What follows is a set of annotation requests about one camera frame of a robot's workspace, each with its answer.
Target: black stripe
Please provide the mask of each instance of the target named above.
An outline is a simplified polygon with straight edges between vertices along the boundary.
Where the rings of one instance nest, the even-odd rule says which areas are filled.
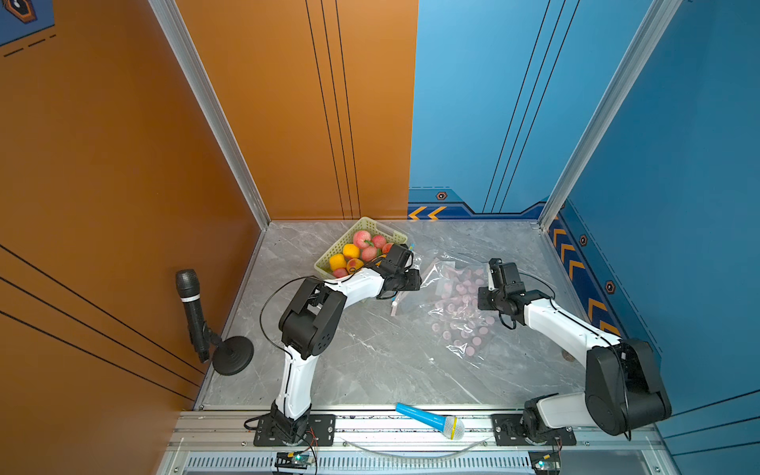
[[[672,414],[671,417],[680,416],[681,414],[690,413],[693,410],[705,409],[706,407],[714,406],[715,404],[720,404],[720,403],[724,403],[724,402],[727,402],[727,401],[733,401],[734,399],[739,399],[740,397],[749,396],[751,394],[758,393],[758,392],[760,392],[760,389],[755,389],[754,391],[750,391],[750,392],[747,392],[747,393],[744,393],[744,394],[739,394],[738,396],[728,397],[726,399],[721,399],[720,401],[715,401],[714,403],[705,404],[704,406],[700,406],[700,407],[695,407],[694,409],[684,410],[683,412]]]
[[[152,359],[148,358],[148,357],[147,357],[147,356],[145,356],[144,354],[142,354],[142,353],[139,353],[138,351],[135,351],[135,350],[133,350],[132,348],[128,347],[127,345],[123,344],[122,342],[120,342],[120,341],[117,341],[117,340],[115,340],[115,339],[111,338],[110,336],[108,336],[107,334],[103,333],[102,331],[100,331],[100,330],[97,330],[96,328],[93,328],[93,327],[89,326],[88,324],[86,324],[86,323],[84,323],[82,320],[80,320],[79,318],[76,318],[76,317],[74,317],[73,315],[70,315],[70,314],[68,314],[68,313],[64,312],[63,310],[61,310],[61,309],[59,309],[58,307],[54,306],[52,303],[46,302],[45,300],[43,300],[43,299],[39,298],[38,296],[34,295],[33,293],[29,292],[28,290],[22,289],[21,287],[19,287],[19,286],[18,286],[18,285],[16,285],[15,283],[13,283],[13,282],[9,281],[9,280],[8,280],[8,279],[6,279],[5,277],[3,277],[3,276],[0,276],[0,280],[2,280],[3,282],[5,282],[6,284],[8,284],[8,285],[12,286],[13,288],[15,288],[15,289],[17,289],[17,290],[20,290],[20,291],[21,291],[21,292],[23,292],[23,293],[26,293],[28,296],[32,297],[33,299],[35,299],[35,300],[37,300],[37,301],[39,301],[39,302],[42,302],[42,303],[44,303],[45,305],[47,305],[47,306],[48,306],[48,307],[50,307],[51,309],[53,309],[53,310],[56,310],[58,313],[61,313],[61,314],[63,314],[63,315],[66,315],[67,317],[69,317],[70,319],[72,319],[72,320],[76,321],[77,323],[79,323],[79,324],[81,324],[81,325],[84,325],[85,327],[89,328],[90,330],[94,331],[95,333],[97,333],[97,334],[99,334],[99,335],[102,335],[102,336],[104,336],[104,337],[108,338],[109,340],[111,340],[111,341],[112,341],[112,342],[114,342],[115,344],[118,344],[120,347],[124,347],[124,348],[126,348],[127,350],[129,350],[129,351],[133,352],[134,354],[136,354],[136,355],[138,355],[138,356],[140,356],[140,357],[142,357],[142,358],[145,358],[145,359],[147,359],[148,361],[150,361],[150,362],[151,362],[151,363],[153,363],[154,365],[156,365],[156,366],[160,366],[161,368],[164,368],[166,371],[168,371],[168,372],[172,373],[173,375],[175,375],[175,376],[178,376],[179,378],[182,378],[182,379],[184,379],[184,380],[185,380],[185,381],[187,381],[188,383],[190,383],[190,384],[192,384],[192,385],[196,385],[196,386],[198,386],[198,387],[200,388],[200,386],[199,386],[199,385],[197,385],[196,383],[194,383],[194,382],[190,381],[189,379],[185,378],[184,376],[180,375],[179,373],[176,373],[176,372],[172,371],[171,369],[169,369],[169,368],[166,368],[164,365],[162,365],[162,364],[160,364],[160,363],[157,363],[157,362],[153,361]]]
[[[115,366],[116,368],[119,368],[119,369],[123,369],[124,371],[128,372],[129,374],[131,374],[131,375],[135,375],[135,376],[137,376],[137,377],[138,377],[138,378],[140,378],[140,379],[143,379],[143,380],[145,380],[145,381],[147,381],[147,382],[149,382],[149,383],[151,383],[151,384],[153,384],[153,385],[156,385],[156,386],[158,386],[159,388],[164,388],[164,389],[166,389],[166,390],[167,390],[167,391],[169,391],[169,392],[172,392],[172,393],[174,393],[174,394],[176,394],[176,395],[178,395],[178,396],[182,396],[183,398],[187,399],[188,401],[193,401],[193,400],[192,400],[190,397],[187,397],[187,396],[185,396],[184,394],[180,394],[180,393],[178,393],[177,391],[174,391],[173,389],[169,389],[169,388],[167,388],[167,387],[166,387],[166,386],[164,386],[164,385],[160,385],[159,383],[157,383],[157,382],[155,382],[155,381],[152,381],[152,380],[150,380],[150,379],[146,378],[145,376],[140,376],[140,375],[139,375],[138,373],[136,373],[136,372],[133,372],[133,371],[129,371],[128,369],[126,369],[126,368],[124,368],[124,367],[122,367],[122,366],[119,366],[119,365],[117,365],[116,363],[113,363],[113,362],[111,362],[111,361],[109,361],[109,360],[107,360],[107,359],[105,359],[105,358],[103,358],[103,357],[101,357],[101,356],[98,356],[98,355],[96,355],[95,353],[91,353],[90,351],[87,351],[87,350],[85,350],[85,349],[84,349],[84,348],[82,348],[82,347],[78,347],[77,345],[75,345],[75,344],[73,344],[73,343],[69,343],[68,341],[64,340],[63,338],[59,338],[59,337],[56,337],[54,334],[48,333],[47,331],[44,331],[42,328],[37,328],[37,327],[35,327],[35,326],[34,326],[34,325],[32,325],[32,324],[28,324],[28,323],[26,323],[25,321],[23,321],[23,320],[21,320],[21,319],[19,319],[19,318],[16,318],[16,317],[14,317],[13,315],[11,315],[11,314],[9,314],[9,313],[7,313],[7,312],[3,312],[2,310],[0,310],[0,314],[3,314],[3,315],[5,315],[6,317],[10,318],[11,320],[15,320],[15,321],[17,321],[17,322],[19,322],[19,323],[21,323],[21,324],[23,324],[23,325],[26,325],[27,327],[29,327],[29,328],[32,328],[33,330],[37,330],[37,331],[38,331],[38,332],[40,332],[40,333],[46,334],[47,336],[49,336],[49,337],[51,337],[51,338],[55,338],[56,340],[60,341],[61,343],[64,343],[64,344],[67,344],[67,345],[69,345],[70,347],[76,348],[77,350],[80,350],[80,351],[81,351],[81,352],[83,352],[83,353],[87,353],[87,354],[88,354],[88,355],[90,355],[90,356],[94,356],[94,357],[96,357],[97,359],[99,359],[100,361],[103,361],[103,362],[105,362],[105,363],[108,363],[108,364],[110,364],[111,366]]]
[[[12,54],[15,54],[15,53],[17,53],[17,52],[19,52],[19,51],[24,51],[24,48],[19,48],[19,49],[15,50],[15,51],[11,51],[10,53],[3,55],[2,57],[3,57],[3,58],[7,58],[7,57],[9,57],[10,55],[12,55]]]
[[[337,38],[340,42],[340,64],[343,66],[343,85],[346,88],[346,110],[348,111],[348,133],[351,136],[351,157],[353,160],[353,180],[356,183],[356,202],[359,204],[359,216],[362,215],[362,200],[359,196],[359,173],[356,172],[356,151],[353,148],[353,129],[351,128],[351,108],[348,105],[348,81],[346,81],[346,60],[343,57],[343,38],[340,35],[340,15],[335,0],[335,17],[337,18]]]
[[[538,27],[538,33],[536,33],[536,41],[533,43],[533,51],[530,52],[530,59],[527,61],[527,67],[525,68],[525,75],[523,75],[523,82],[520,84],[520,92],[518,92],[518,98],[515,100],[515,108],[512,110],[512,117],[509,119],[509,126],[507,127],[507,133],[504,135],[504,142],[502,143],[502,151],[499,152],[499,159],[496,161],[496,167],[493,169],[493,176],[491,177],[491,184],[488,187],[488,193],[486,194],[486,200],[483,202],[483,213],[486,212],[486,205],[488,204],[488,197],[491,195],[491,188],[493,188],[493,180],[496,179],[496,172],[499,170],[499,164],[502,162],[502,154],[504,153],[504,146],[507,144],[507,137],[509,137],[509,129],[512,128],[512,121],[515,120],[515,112],[518,110],[518,103],[520,103],[520,96],[522,95],[523,87],[525,86],[525,80],[527,79],[527,72],[530,70],[530,64],[533,62],[533,54],[536,52],[536,46],[538,45],[538,38],[541,36],[541,30],[543,29],[543,22],[546,20],[546,13],[549,11],[549,4],[552,0],[546,3],[546,10],[543,11],[543,18],[541,18],[541,26]]]
[[[724,449],[724,448],[744,447],[746,445],[754,445],[754,444],[760,444],[760,440],[756,440],[754,442],[745,442],[743,444],[725,445],[723,447],[705,448],[705,449],[702,449],[702,450],[692,450],[690,452],[682,452],[680,454],[673,454],[673,456],[676,457],[678,455],[698,454],[700,452],[710,452],[710,451],[713,451],[713,450],[721,450],[721,449]]]
[[[47,30],[48,28],[53,28],[54,26],[55,26],[55,24],[52,24],[52,25],[50,25],[49,27],[44,27],[44,28],[41,28],[41,29],[39,29],[39,30],[35,30],[35,31],[32,31],[32,32],[30,32],[30,33],[27,33],[27,34],[25,34],[25,35],[23,35],[23,36],[19,36],[18,38],[14,38],[14,39],[12,39],[12,40],[10,40],[10,41],[6,41],[5,43],[1,44],[0,46],[5,46],[5,45],[7,45],[7,44],[13,43],[14,41],[18,41],[18,40],[20,40],[21,38],[26,38],[27,36],[32,36],[32,35],[34,35],[35,33],[39,33],[40,31],[44,31],[44,30]]]
[[[663,437],[663,439],[670,439],[671,437],[679,437],[681,435],[693,434],[694,432],[702,432],[703,430],[717,429],[718,427],[732,426],[733,424],[745,423],[745,422],[748,422],[750,420],[755,420],[755,419],[760,419],[760,416],[749,417],[747,419],[742,419],[742,420],[735,420],[732,423],[718,424],[717,426],[703,427],[702,429],[690,430],[688,432],[681,432],[680,434],[673,434],[667,437]]]
[[[106,315],[108,315],[109,317],[113,318],[113,319],[114,319],[114,320],[116,320],[118,323],[120,323],[120,324],[124,325],[125,327],[129,328],[130,330],[132,330],[132,331],[133,331],[133,332],[135,332],[136,334],[140,335],[140,336],[141,336],[141,337],[143,337],[144,339],[146,339],[146,340],[150,341],[152,344],[156,345],[156,346],[157,346],[157,347],[159,347],[161,350],[164,350],[164,351],[166,351],[168,354],[170,354],[170,355],[174,356],[174,357],[175,357],[175,358],[177,358],[179,361],[183,362],[183,363],[184,363],[184,364],[186,364],[187,366],[190,366],[190,367],[191,367],[191,368],[193,368],[195,371],[197,371],[197,372],[201,373],[202,375],[203,375],[203,374],[205,374],[205,373],[204,373],[204,372],[202,372],[200,369],[196,368],[195,366],[193,366],[193,365],[191,365],[190,363],[186,362],[185,360],[183,360],[182,358],[180,358],[180,357],[179,357],[179,356],[177,356],[176,354],[172,353],[171,351],[169,351],[169,350],[167,350],[166,348],[162,347],[161,345],[159,345],[159,344],[158,344],[158,343],[156,343],[155,341],[153,341],[153,340],[151,340],[150,338],[146,337],[145,335],[143,335],[143,334],[142,334],[142,333],[140,333],[139,331],[137,331],[137,330],[135,330],[134,328],[130,327],[129,325],[127,325],[127,324],[126,324],[126,323],[124,323],[123,321],[119,320],[117,317],[115,317],[115,316],[111,315],[110,313],[106,312],[105,310],[103,310],[103,309],[102,309],[102,308],[100,308],[99,306],[97,306],[97,305],[95,305],[94,303],[92,303],[90,300],[87,300],[87,299],[85,299],[85,298],[84,298],[84,297],[83,297],[83,296],[82,296],[80,293],[76,293],[76,292],[75,292],[75,291],[73,291],[73,290],[72,290],[70,287],[67,287],[66,285],[64,285],[64,284],[63,284],[63,283],[62,283],[60,280],[57,280],[57,279],[55,279],[55,278],[54,278],[52,275],[50,275],[50,274],[47,274],[45,271],[43,271],[42,269],[38,268],[36,265],[32,264],[31,262],[27,261],[26,259],[22,258],[21,256],[19,256],[18,254],[16,254],[16,253],[15,253],[15,252],[13,252],[12,250],[8,249],[8,248],[7,248],[7,247],[5,247],[4,245],[0,244],[0,249],[2,249],[2,250],[4,250],[4,251],[6,251],[8,254],[12,255],[13,257],[15,257],[16,259],[18,259],[19,261],[21,261],[21,262],[25,263],[26,265],[28,265],[29,267],[31,267],[31,268],[32,268],[32,269],[34,269],[35,271],[39,272],[40,274],[42,274],[42,275],[44,275],[45,277],[47,277],[47,278],[49,278],[50,280],[52,280],[53,282],[57,283],[59,286],[61,286],[61,287],[63,287],[64,289],[68,290],[69,292],[73,293],[74,295],[76,295],[76,296],[77,296],[77,297],[79,297],[80,299],[84,300],[85,302],[89,303],[90,305],[92,305],[92,306],[93,306],[93,307],[95,307],[96,309],[100,310],[101,312],[105,313],[105,314],[106,314]]]
[[[319,90],[322,93],[322,107],[325,108],[325,123],[328,125],[328,139],[330,139],[330,153],[333,156],[333,167],[335,168],[335,185],[337,185],[337,196],[340,199],[340,212],[343,214],[343,219],[346,219],[346,213],[343,209],[343,195],[340,193],[340,180],[337,177],[337,164],[335,163],[335,151],[332,147],[332,135],[330,134],[330,121],[328,121],[328,106],[325,103],[325,90],[322,89],[322,76],[319,74],[319,60],[317,59],[317,44],[314,42],[314,30],[312,29],[312,16],[309,14],[309,2],[303,0],[306,5],[306,18],[309,19],[309,31],[312,33],[312,46],[314,47],[314,63],[317,65],[317,78],[319,79]]]
[[[512,180],[515,179],[515,173],[518,171],[518,166],[520,166],[520,159],[522,158],[522,154],[525,151],[525,145],[527,144],[527,139],[530,138],[530,132],[533,131],[533,124],[536,123],[536,117],[538,117],[538,111],[541,110],[541,104],[543,103],[543,97],[546,95],[546,90],[549,89],[549,82],[552,80],[552,75],[554,74],[554,68],[557,66],[557,62],[559,60],[559,55],[562,54],[562,47],[565,45],[565,40],[568,37],[568,32],[570,31],[570,26],[572,26],[572,21],[575,19],[575,12],[578,11],[578,5],[581,4],[581,0],[578,0],[578,3],[575,4],[575,10],[572,12],[572,16],[570,17],[570,23],[568,23],[568,29],[565,31],[565,37],[562,38],[562,43],[559,45],[559,51],[557,52],[557,57],[554,58],[554,65],[552,65],[552,71],[549,73],[549,79],[546,80],[546,86],[543,88],[543,92],[541,93],[541,100],[538,101],[538,107],[536,108],[536,114],[533,116],[533,121],[530,123],[530,128],[527,131],[527,135],[525,136],[525,142],[523,142],[523,147],[520,149],[520,155],[518,155],[518,161],[515,164],[515,169],[512,170],[512,177],[509,179],[509,185],[507,186],[507,191],[504,192],[504,198],[502,198],[502,204],[499,206],[499,211],[502,210],[504,207],[504,202],[507,199],[507,194],[509,193],[509,189],[512,187]]]
[[[562,12],[565,10],[566,2],[567,0],[562,0],[562,7],[559,9],[559,14],[557,15],[557,21],[554,23],[552,36],[549,37],[549,44],[546,45],[546,52],[543,54],[543,59],[541,60],[541,67],[538,68],[538,74],[536,74],[536,81],[533,82],[533,90],[530,92],[530,97],[528,97],[527,106],[525,106],[525,113],[523,114],[523,119],[520,122],[520,128],[518,129],[518,133],[515,135],[515,142],[512,144],[512,150],[509,152],[509,160],[507,160],[507,166],[504,168],[502,181],[499,182],[499,188],[496,190],[496,196],[493,199],[493,206],[491,207],[492,213],[494,209],[496,209],[496,200],[499,199],[499,192],[502,190],[502,185],[504,184],[504,178],[507,176],[507,170],[509,170],[509,163],[512,161],[512,154],[515,152],[515,146],[517,145],[518,139],[520,138],[520,132],[522,131],[522,126],[525,123],[525,118],[527,117],[527,111],[530,108],[530,102],[533,100],[533,95],[536,92],[536,86],[538,85],[538,80],[541,78],[541,71],[543,70],[543,64],[546,62],[546,57],[549,55],[549,49],[552,47],[552,40],[554,40],[554,33],[556,33],[557,31],[557,25],[559,25],[559,19],[562,17]]]
[[[348,208],[351,209],[351,219],[353,216],[353,201],[351,200],[351,187],[348,185],[348,165],[346,165],[346,150],[343,146],[343,128],[340,126],[340,111],[337,109],[337,92],[335,92],[335,74],[332,69],[332,55],[330,54],[330,40],[328,39],[328,21],[325,18],[325,4],[319,0],[322,6],[322,23],[325,26],[325,42],[328,45],[328,61],[330,62],[330,79],[333,83],[333,98],[335,98],[335,116],[337,117],[337,133],[340,137],[340,152],[343,154],[343,171],[346,174],[346,190],[348,191]]]

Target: marble floor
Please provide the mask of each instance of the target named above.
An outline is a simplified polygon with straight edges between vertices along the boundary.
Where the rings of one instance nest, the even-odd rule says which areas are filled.
[[[351,224],[273,222],[269,226],[237,313],[228,325],[229,336],[241,334],[253,341],[255,355],[238,375],[214,373],[207,379],[198,405],[207,409],[271,405],[280,389],[285,356],[261,334],[261,306],[283,283],[313,274],[316,259]],[[522,271],[551,283],[562,307],[584,315],[556,253],[534,223],[420,220],[387,224],[409,236],[423,270],[441,251],[481,262],[494,257],[514,261]],[[529,277],[525,283],[528,289],[545,290]],[[265,309],[264,329],[278,343],[277,323],[298,286],[286,287]],[[403,309],[403,304],[396,316],[391,316],[388,300],[368,299],[344,311],[330,347],[318,361],[312,386],[315,407],[404,402],[521,408],[532,397],[583,390],[581,364],[563,359],[559,346],[536,331],[522,326],[510,331],[497,320],[493,338],[482,352],[484,361],[474,367],[420,335],[419,323],[429,331],[426,318],[431,315],[419,308]]]

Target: aluminum frame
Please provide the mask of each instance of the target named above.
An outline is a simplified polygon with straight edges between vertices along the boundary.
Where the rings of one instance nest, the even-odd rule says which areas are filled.
[[[148,0],[261,231],[271,222],[214,86],[174,0]]]
[[[644,16],[644,20],[636,30],[631,44],[625,51],[620,64],[610,84],[604,91],[602,99],[591,116],[581,139],[575,146],[570,159],[554,185],[552,194],[543,207],[538,218],[538,224],[543,231],[547,231],[557,215],[562,204],[570,195],[578,178],[583,173],[586,164],[594,155],[597,145],[602,140],[604,133],[615,118],[628,92],[636,82],[638,75],[647,63],[654,47],[660,42],[665,29],[676,14],[682,0],[654,0]]]
[[[320,447],[319,451],[326,456],[356,453],[360,450],[351,445],[355,444],[374,451],[419,452],[422,457],[423,453],[458,451],[473,443],[479,443],[473,452],[484,457],[532,450],[524,446],[499,447],[493,437],[491,414],[521,413],[521,410],[486,405],[472,406],[425,406],[434,413],[455,413],[461,418],[467,430],[463,439],[456,442],[446,440],[440,433],[416,420],[401,416],[392,405],[316,407],[313,413],[336,415],[335,443],[332,447]],[[196,452],[239,452],[241,455],[246,452],[262,455],[271,453],[272,448],[255,447],[254,433],[242,427],[246,419],[265,413],[268,413],[268,408],[263,406],[254,410],[182,412],[158,473],[182,473],[188,457]],[[623,435],[613,437],[596,427],[574,427],[573,430],[578,444],[564,447],[563,451],[641,451],[652,473],[678,474],[660,433],[654,426],[635,429],[632,431],[630,442],[625,440]],[[655,467],[660,468],[660,472],[657,472]]]

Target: blue wall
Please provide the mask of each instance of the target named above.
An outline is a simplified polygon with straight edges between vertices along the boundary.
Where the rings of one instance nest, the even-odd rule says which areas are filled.
[[[650,2],[420,0],[410,187],[449,188],[477,213],[544,200]]]
[[[683,2],[570,196],[661,350],[684,475],[760,454],[759,21]]]

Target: microphone grille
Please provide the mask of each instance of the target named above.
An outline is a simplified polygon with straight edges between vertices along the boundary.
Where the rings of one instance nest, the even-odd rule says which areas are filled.
[[[446,422],[443,426],[443,435],[449,440],[460,440],[464,437],[464,423],[462,422],[462,419],[454,416],[446,416]]]

